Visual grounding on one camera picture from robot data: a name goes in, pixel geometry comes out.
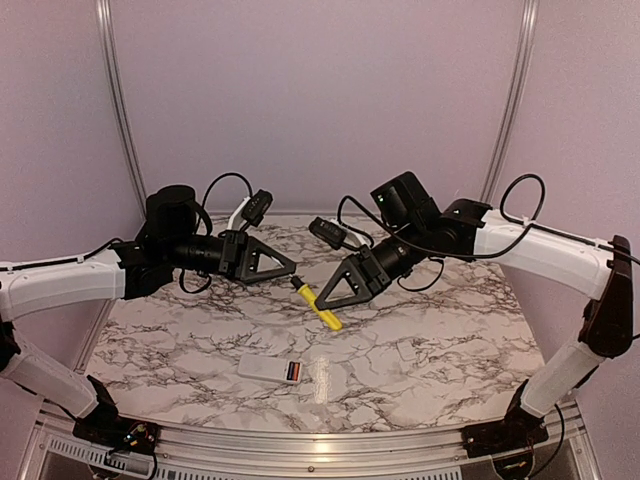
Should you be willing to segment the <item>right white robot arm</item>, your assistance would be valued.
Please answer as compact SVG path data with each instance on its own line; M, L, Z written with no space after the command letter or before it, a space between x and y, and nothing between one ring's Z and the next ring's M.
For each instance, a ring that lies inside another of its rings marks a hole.
M587 239L516 218L503 207L458 199L440 210L416 175L406 171L374 189L374 222L388 236L348 255L318 295L320 310L367 303L425 259L494 261L584 294L583 326L514 395L495 438L515 448L568 391L633 341L634 258L628 240Z

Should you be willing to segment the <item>white battery cover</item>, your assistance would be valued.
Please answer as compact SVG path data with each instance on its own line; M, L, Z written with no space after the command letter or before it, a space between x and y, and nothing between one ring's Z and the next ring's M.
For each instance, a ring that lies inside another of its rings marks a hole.
M414 362L416 351L411 341L402 341L396 344L399 357L404 362Z

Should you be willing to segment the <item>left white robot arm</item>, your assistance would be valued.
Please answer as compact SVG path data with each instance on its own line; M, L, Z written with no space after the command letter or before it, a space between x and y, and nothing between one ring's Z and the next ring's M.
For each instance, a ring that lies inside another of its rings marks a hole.
M1 376L66 410L106 445L125 438L126 423L98 380L42 352L14 327L35 312L97 300L132 300L171 283L175 270L216 275L243 285L289 276L296 264L249 235L272 202L261 190L241 208L242 224L219 236L187 185L166 186L146 200L132 241L111 240L76 257L1 266Z

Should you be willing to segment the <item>white remote control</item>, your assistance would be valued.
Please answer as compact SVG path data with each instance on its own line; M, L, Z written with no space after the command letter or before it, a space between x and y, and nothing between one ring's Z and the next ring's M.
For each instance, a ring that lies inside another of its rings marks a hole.
M297 383L289 383L285 380L287 365L289 361L295 360L245 354L240 358L237 373L239 376L245 378L294 385ZM300 361L296 362L299 362L301 364L299 379L300 382L302 376L302 363Z

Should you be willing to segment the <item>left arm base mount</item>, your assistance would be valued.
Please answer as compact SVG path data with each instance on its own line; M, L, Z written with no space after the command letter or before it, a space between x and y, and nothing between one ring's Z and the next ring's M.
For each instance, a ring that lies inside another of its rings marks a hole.
M159 425L121 416L106 387L88 376L97 394L97 406L84 418L77 418L72 434L91 443L110 447L111 452L155 453Z

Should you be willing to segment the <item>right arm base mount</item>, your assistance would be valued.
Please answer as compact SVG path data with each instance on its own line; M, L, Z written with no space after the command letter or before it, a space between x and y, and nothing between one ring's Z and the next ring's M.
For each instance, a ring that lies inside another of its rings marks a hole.
M528 381L515 391L501 420L477 423L461 430L463 446L469 458L499 454L532 447L549 439L544 418L526 412L521 397Z

